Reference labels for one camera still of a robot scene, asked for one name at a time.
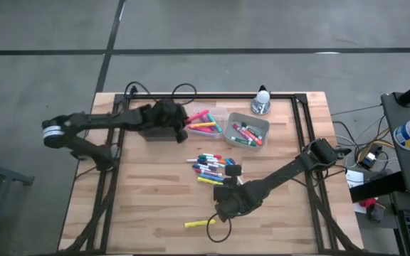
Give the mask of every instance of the pile of markers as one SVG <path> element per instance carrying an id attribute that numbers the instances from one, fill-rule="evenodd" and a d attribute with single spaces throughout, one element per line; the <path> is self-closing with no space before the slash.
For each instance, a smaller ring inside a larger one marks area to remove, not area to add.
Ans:
<path id="1" fill-rule="evenodd" d="M 222 185 L 224 178 L 218 172 L 218 168 L 226 168 L 226 165 L 233 165 L 235 161 L 232 158 L 222 159 L 220 155 L 201 154 L 197 159 L 187 159 L 187 163 L 194 163 L 192 168 L 199 175 L 197 181 L 210 183 L 213 185 Z"/>
<path id="2" fill-rule="evenodd" d="M 246 123 L 242 122 L 241 125 L 233 124 L 232 127 L 237 130 L 244 138 L 231 137 L 231 140 L 249 145 L 249 146 L 262 146 L 262 136 L 253 128 L 249 127 Z"/>
<path id="3" fill-rule="evenodd" d="M 201 122 L 191 124 L 193 121 L 199 119 Z M 222 133 L 222 129 L 209 110 L 196 112 L 195 115 L 186 120 L 186 123 L 190 123 L 187 127 L 196 134 L 215 137 L 217 134 Z"/>

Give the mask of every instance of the red object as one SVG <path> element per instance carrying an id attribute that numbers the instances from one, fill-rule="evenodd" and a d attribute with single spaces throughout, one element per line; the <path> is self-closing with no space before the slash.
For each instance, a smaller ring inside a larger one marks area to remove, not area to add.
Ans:
<path id="1" fill-rule="evenodd" d="M 376 199 L 374 199 L 374 198 L 370 198 L 370 199 L 363 200 L 363 201 L 360 201 L 360 202 L 359 202 L 359 204 L 360 204 L 361 206 L 365 207 L 365 208 L 368 208 L 368 207 L 374 205 L 375 203 L 377 203 L 377 201 L 376 201 Z"/>
<path id="2" fill-rule="evenodd" d="M 262 146 L 262 141 L 261 141 L 260 139 L 256 138 L 256 136 L 254 136 L 252 133 L 250 133 L 247 129 L 245 129 L 244 132 L 245 132 L 250 138 L 252 138 L 252 139 L 257 143 L 257 145 Z"/>
<path id="3" fill-rule="evenodd" d="M 188 124 L 188 123 L 194 121 L 195 119 L 200 118 L 200 117 L 204 116 L 205 114 L 208 114 L 208 112 L 210 112 L 210 111 L 209 110 L 204 110 L 204 111 L 202 111 L 198 114 L 195 114 L 192 117 L 186 119 L 186 123 Z"/>

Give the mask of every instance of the blue marker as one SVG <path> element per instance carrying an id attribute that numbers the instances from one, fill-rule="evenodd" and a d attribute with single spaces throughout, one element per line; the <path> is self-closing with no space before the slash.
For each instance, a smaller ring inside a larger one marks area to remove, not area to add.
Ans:
<path id="1" fill-rule="evenodd" d="M 222 129 L 220 128 L 218 122 L 213 118 L 213 116 L 210 113 L 208 113 L 208 119 L 210 119 L 210 122 L 216 123 L 215 127 L 218 130 L 218 132 L 222 132 Z"/>
<path id="2" fill-rule="evenodd" d="M 224 178 L 215 177 L 215 176 L 206 175 L 206 174 L 199 174 L 199 177 L 206 178 L 206 179 L 209 179 L 211 181 L 218 181 L 218 182 L 222 182 L 224 180 Z"/>

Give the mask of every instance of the green marker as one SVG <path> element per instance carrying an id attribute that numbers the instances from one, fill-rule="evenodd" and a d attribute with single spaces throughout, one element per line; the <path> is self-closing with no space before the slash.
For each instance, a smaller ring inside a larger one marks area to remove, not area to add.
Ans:
<path id="1" fill-rule="evenodd" d="M 233 140 L 234 142 L 239 142 L 239 143 L 249 145 L 249 146 L 257 146 L 256 142 L 249 142 L 245 139 L 239 139 L 239 138 L 231 137 L 231 140 Z"/>

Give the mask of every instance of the plastic bin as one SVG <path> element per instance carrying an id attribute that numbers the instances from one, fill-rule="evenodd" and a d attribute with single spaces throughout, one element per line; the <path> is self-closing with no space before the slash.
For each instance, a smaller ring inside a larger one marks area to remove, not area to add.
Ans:
<path id="1" fill-rule="evenodd" d="M 246 123 L 248 127 L 256 130 L 262 136 L 262 146 L 259 146 L 259 145 L 250 146 L 250 145 L 245 145 L 240 142 L 235 142 L 231 140 L 231 137 L 246 140 L 246 138 L 243 137 L 243 135 L 241 135 L 240 132 L 238 132 L 235 128 L 233 128 L 233 124 L 237 124 L 238 126 L 241 126 L 242 122 Z M 270 130 L 270 122 L 266 120 L 259 119 L 256 117 L 251 117 L 245 114 L 240 114 L 237 112 L 232 112 L 228 116 L 227 125 L 224 130 L 224 140 L 230 145 L 239 146 L 245 149 L 258 151 L 258 150 L 261 150 L 262 147 L 267 144 L 269 130 Z"/>

